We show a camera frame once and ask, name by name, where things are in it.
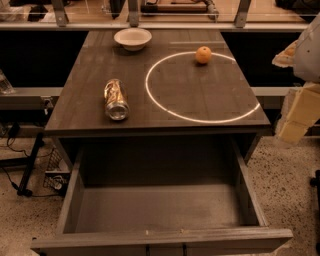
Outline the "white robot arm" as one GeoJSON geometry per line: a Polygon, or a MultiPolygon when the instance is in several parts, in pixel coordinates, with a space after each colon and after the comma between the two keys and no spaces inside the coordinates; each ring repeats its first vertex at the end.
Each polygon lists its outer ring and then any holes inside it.
{"type": "Polygon", "coordinates": [[[294,75],[304,81],[276,128],[281,143],[295,145],[320,119],[320,14],[296,41],[273,58],[272,64],[292,67],[294,75]]]}

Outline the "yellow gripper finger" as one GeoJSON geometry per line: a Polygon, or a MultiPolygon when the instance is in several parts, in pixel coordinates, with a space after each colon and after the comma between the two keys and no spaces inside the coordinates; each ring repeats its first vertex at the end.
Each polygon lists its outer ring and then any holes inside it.
{"type": "Polygon", "coordinates": [[[294,64],[296,46],[297,41],[292,42],[273,58],[272,64],[281,68],[292,67],[294,64]]]}
{"type": "Polygon", "coordinates": [[[305,83],[285,96],[276,138],[283,144],[297,144],[320,119],[320,84],[305,83]]]}

